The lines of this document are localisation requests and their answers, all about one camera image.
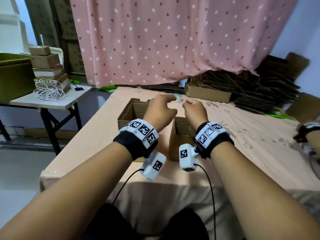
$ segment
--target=curtain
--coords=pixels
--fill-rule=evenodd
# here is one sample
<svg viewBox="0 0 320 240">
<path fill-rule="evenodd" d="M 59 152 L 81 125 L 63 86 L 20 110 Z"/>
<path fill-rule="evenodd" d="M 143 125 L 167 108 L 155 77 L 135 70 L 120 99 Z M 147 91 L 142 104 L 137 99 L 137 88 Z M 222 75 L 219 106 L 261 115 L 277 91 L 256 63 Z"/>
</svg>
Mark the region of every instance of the curtain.
<svg viewBox="0 0 320 240">
<path fill-rule="evenodd" d="M 70 0 L 89 84 L 239 73 L 269 54 L 297 0 Z"/>
</svg>

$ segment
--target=white sensor device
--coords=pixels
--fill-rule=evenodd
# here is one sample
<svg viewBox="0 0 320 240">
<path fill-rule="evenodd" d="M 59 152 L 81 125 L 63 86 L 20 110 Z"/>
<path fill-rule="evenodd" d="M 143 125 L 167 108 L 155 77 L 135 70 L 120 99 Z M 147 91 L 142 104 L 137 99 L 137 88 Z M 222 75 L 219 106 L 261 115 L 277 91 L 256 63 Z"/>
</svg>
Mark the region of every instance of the white sensor device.
<svg viewBox="0 0 320 240">
<path fill-rule="evenodd" d="M 183 144 L 179 146 L 179 161 L 180 167 L 186 171 L 195 171 L 197 166 L 194 164 L 196 163 L 196 157 L 199 153 L 196 150 L 196 147 L 193 147 L 190 144 Z"/>
<path fill-rule="evenodd" d="M 144 170 L 140 171 L 140 173 L 147 179 L 153 181 L 157 177 L 160 169 L 165 162 L 165 155 L 156 150 L 153 150 L 150 154 L 150 157 L 146 158 L 144 163 L 142 164 L 140 169 Z"/>
</svg>

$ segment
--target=forearm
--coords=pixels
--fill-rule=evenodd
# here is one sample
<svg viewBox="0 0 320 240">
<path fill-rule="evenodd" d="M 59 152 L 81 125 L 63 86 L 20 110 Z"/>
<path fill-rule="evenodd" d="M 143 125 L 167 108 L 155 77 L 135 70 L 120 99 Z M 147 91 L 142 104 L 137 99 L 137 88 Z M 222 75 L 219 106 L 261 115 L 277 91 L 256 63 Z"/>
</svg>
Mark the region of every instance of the forearm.
<svg viewBox="0 0 320 240">
<path fill-rule="evenodd" d="M 319 238 L 309 212 L 234 145 L 219 144 L 211 160 L 248 240 Z"/>
<path fill-rule="evenodd" d="M 306 138 L 308 140 L 308 143 L 310 146 L 312 146 L 317 153 L 317 155 L 320 156 L 320 130 L 315 130 L 306 135 Z"/>
<path fill-rule="evenodd" d="M 1 239 L 70 239 L 85 229 L 132 162 L 113 142 L 33 199 L 0 231 Z"/>
</svg>

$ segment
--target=stack of boxes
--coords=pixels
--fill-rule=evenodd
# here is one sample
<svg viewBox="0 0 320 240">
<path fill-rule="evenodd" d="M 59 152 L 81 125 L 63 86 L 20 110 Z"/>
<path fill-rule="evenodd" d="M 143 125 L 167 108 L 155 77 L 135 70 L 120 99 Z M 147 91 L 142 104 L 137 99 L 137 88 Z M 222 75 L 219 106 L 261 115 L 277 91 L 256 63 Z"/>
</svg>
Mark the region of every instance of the stack of boxes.
<svg viewBox="0 0 320 240">
<path fill-rule="evenodd" d="M 33 72 L 36 77 L 34 82 L 36 83 L 39 79 L 48 79 L 46 85 L 38 83 L 37 86 L 43 88 L 54 88 L 54 80 L 58 81 L 60 89 L 67 92 L 70 89 L 70 83 L 68 75 L 64 72 L 62 65 L 60 64 L 58 54 L 51 54 L 50 48 L 48 46 L 35 46 L 29 47 L 29 52 L 31 54 L 31 64 L 33 67 Z"/>
</svg>

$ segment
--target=white string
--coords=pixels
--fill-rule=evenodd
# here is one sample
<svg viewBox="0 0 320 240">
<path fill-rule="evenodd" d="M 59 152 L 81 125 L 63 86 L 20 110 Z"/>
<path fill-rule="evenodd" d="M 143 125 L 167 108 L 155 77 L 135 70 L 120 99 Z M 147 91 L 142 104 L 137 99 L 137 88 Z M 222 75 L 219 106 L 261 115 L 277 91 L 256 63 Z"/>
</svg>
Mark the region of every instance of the white string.
<svg viewBox="0 0 320 240">
<path fill-rule="evenodd" d="M 62 85 L 57 80 L 39 79 L 35 82 L 36 89 L 33 91 L 37 97 L 46 101 L 58 101 L 73 98 L 65 98 Z"/>
</svg>

